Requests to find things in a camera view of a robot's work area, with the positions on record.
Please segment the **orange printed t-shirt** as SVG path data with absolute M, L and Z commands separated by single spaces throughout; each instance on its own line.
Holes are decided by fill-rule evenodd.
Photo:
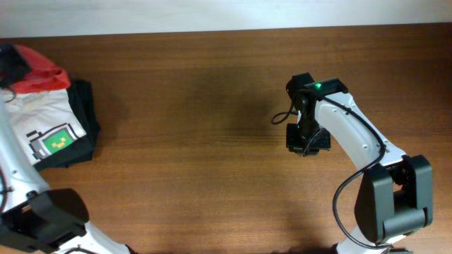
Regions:
M 64 90 L 71 86 L 68 73 L 43 54 L 18 44 L 13 44 L 31 67 L 24 79 L 9 88 L 16 94 Z

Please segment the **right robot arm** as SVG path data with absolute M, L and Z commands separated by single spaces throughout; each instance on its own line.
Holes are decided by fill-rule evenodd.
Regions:
M 432 166 L 422 155 L 409 156 L 371 123 L 337 78 L 316 82 L 308 73 L 286 85 L 290 114 L 286 146 L 305 157 L 331 148 L 335 138 L 357 171 L 335 191 L 333 216 L 344 188 L 360 179 L 354 213 L 357 226 L 340 230 L 345 240 L 330 253 L 397 253 L 394 243 L 433 221 Z

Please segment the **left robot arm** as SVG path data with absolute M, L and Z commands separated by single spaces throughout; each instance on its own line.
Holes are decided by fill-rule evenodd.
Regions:
M 71 188 L 41 176 L 93 158 L 92 86 L 39 52 L 1 45 L 1 244 L 26 253 L 130 253 L 90 221 Z

